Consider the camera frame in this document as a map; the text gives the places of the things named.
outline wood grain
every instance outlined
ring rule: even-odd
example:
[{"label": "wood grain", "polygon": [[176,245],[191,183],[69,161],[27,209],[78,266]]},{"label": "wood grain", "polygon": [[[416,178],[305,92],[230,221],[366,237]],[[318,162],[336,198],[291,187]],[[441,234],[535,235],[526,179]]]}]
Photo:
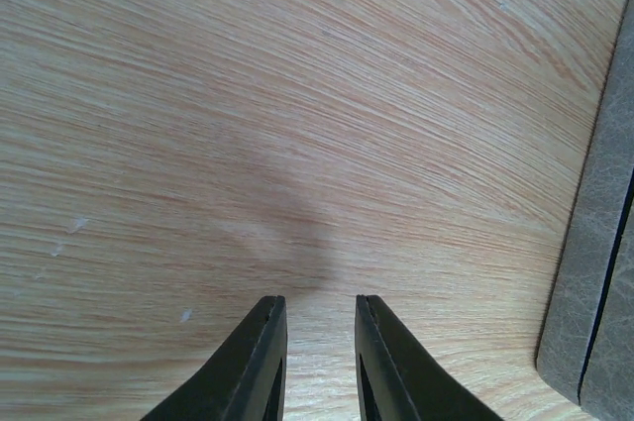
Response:
[{"label": "wood grain", "polygon": [[139,418],[282,293],[285,419],[358,419],[378,293],[584,419],[534,352],[624,1],[2,0],[0,417]]}]

